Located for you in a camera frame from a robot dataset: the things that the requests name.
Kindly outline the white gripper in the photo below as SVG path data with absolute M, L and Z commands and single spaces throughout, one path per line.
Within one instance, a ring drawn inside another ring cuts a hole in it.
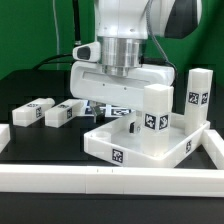
M 172 67 L 143 64 L 130 69 L 127 76 L 107 75 L 96 63 L 77 61 L 73 64 L 70 77 L 70 91 L 75 98 L 104 104 L 143 110 L 144 87 L 151 84 L 171 86 L 175 73 Z M 93 106 L 94 121 L 100 122 L 104 113 L 100 106 Z M 129 125 L 131 134 L 138 134 L 141 124 Z

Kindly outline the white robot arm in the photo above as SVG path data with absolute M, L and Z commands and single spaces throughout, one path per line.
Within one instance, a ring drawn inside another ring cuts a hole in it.
M 70 91 L 90 101 L 143 112 L 150 84 L 171 86 L 176 68 L 166 55 L 144 56 L 146 42 L 158 36 L 183 39 L 199 25 L 201 0 L 94 0 L 95 41 L 73 49 Z

